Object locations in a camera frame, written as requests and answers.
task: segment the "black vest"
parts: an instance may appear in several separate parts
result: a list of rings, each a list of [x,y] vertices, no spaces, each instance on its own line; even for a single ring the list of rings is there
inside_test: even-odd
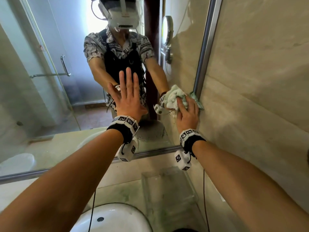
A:
[[[104,63],[106,72],[111,75],[111,77],[120,84],[119,72],[122,70],[125,73],[126,81],[126,68],[131,68],[132,77],[133,73],[136,72],[138,75],[138,81],[140,85],[145,87],[144,70],[142,67],[141,58],[136,50],[136,43],[132,43],[133,50],[128,54],[126,58],[117,58],[114,52],[110,50],[107,40],[106,29],[100,32],[100,36],[103,39],[104,45],[106,46],[106,52],[104,54]]]

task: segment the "brown door frame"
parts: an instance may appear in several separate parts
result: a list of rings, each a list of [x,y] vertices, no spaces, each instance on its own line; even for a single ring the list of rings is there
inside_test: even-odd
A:
[[[148,37],[154,49],[155,57],[159,58],[159,24],[160,24],[160,0],[144,0],[145,36]],[[156,120],[157,114],[153,109],[158,102],[158,91],[150,76],[146,72],[146,96],[149,107],[150,119]]]

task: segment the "green cloth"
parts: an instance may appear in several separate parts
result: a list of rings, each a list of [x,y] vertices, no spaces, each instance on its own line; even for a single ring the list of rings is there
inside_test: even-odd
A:
[[[182,103],[184,104],[186,109],[188,109],[188,103],[186,101],[185,95],[186,94],[185,92],[182,91],[182,89],[180,89],[177,85],[173,85],[171,90],[165,94],[165,98],[163,101],[165,105],[164,107],[169,108],[169,109],[175,109],[176,111],[178,111],[179,107],[178,107],[176,98],[180,97],[182,99]],[[188,96],[193,98],[196,101],[200,110],[204,110],[203,105],[198,101],[194,92],[189,93]]]

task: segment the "round mirror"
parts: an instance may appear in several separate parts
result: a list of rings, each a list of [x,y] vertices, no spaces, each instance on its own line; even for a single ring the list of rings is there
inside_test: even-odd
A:
[[[172,16],[164,16],[162,21],[162,44],[168,45],[173,38],[173,19]]]

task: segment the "person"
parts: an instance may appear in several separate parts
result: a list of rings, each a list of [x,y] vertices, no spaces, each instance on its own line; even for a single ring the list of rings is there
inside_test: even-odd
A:
[[[119,75],[121,94],[113,84],[108,91],[117,105],[117,115],[139,121],[140,105],[136,73]],[[198,108],[189,97],[188,110],[181,99],[177,115],[180,133],[196,129]],[[115,126],[74,152],[32,183],[0,214],[1,232],[70,231],[110,166],[126,135]],[[220,194],[251,231],[309,231],[309,215],[269,176],[249,162],[197,140],[192,152]]]
[[[129,31],[139,23],[136,10],[136,0],[125,0],[127,16],[121,18],[121,2],[115,0],[99,0],[102,14],[108,20],[106,29],[99,33],[90,33],[84,41],[84,54],[96,82],[106,91],[107,84],[112,83],[119,89],[119,71],[130,67],[137,73],[140,82],[140,101],[145,107],[145,79],[142,65],[149,71],[160,97],[169,91],[164,70],[155,58],[155,53],[149,39],[141,34]],[[113,118],[117,114],[116,103],[107,94],[107,106],[111,106]]]

